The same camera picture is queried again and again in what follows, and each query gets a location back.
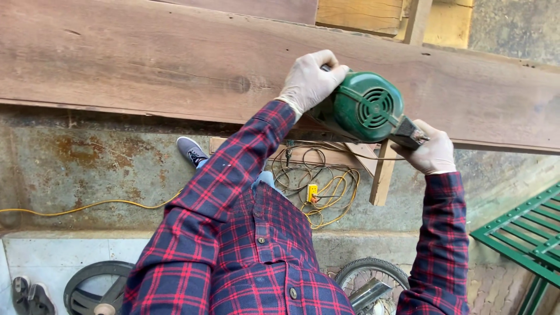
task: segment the hand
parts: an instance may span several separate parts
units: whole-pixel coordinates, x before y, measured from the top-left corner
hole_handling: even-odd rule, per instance
[[[456,172],[453,143],[447,133],[433,128],[420,119],[416,119],[414,124],[430,137],[430,140],[416,151],[403,148],[396,143],[391,144],[391,148],[424,175]]]
[[[320,69],[324,64],[331,67],[330,72]],[[286,77],[280,96],[275,100],[287,103],[296,113],[298,121],[304,112],[324,100],[342,83],[348,70],[348,66],[338,64],[330,50],[297,58]]]

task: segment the spoke wheel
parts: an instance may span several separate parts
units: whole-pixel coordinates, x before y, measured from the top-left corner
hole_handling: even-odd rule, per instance
[[[115,314],[120,314],[123,305],[124,285],[128,274],[134,267],[133,263],[123,261],[96,262],[82,268],[70,278],[64,289],[64,306],[70,315],[94,315],[99,304],[110,304]],[[79,288],[84,281],[102,275],[116,276],[116,281],[103,295],[97,295]]]
[[[408,276],[401,268],[388,261],[367,257],[347,264],[334,278],[348,297],[372,279],[393,289],[378,300],[371,301],[358,315],[395,315],[400,293],[410,289]]]

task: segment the red and blue plaid shirt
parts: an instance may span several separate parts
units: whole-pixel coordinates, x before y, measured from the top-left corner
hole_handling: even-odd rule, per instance
[[[319,271],[305,216],[270,186],[250,188],[294,121],[287,104],[271,101],[196,172],[130,274],[122,315],[354,313]],[[461,177],[426,181],[418,257],[398,313],[467,314]]]

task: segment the yellow power socket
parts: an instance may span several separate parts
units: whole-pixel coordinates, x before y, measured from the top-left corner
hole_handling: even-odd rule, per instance
[[[319,187],[316,184],[307,184],[307,202],[312,202],[313,195],[317,194]]]

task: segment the jeans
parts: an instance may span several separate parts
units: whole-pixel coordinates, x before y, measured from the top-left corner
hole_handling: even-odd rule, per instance
[[[200,163],[198,163],[197,169],[201,168],[202,165],[204,165],[207,161],[208,160],[200,161]],[[264,170],[264,171],[260,172],[260,174],[256,178],[255,182],[253,184],[251,184],[251,189],[253,190],[253,192],[255,192],[256,185],[258,185],[260,182],[263,182],[263,183],[269,185],[270,187],[274,188],[274,190],[281,193],[284,197],[286,196],[286,195],[284,195],[284,193],[280,189],[278,189],[274,186],[274,176],[272,176],[272,172],[269,172],[267,170]]]

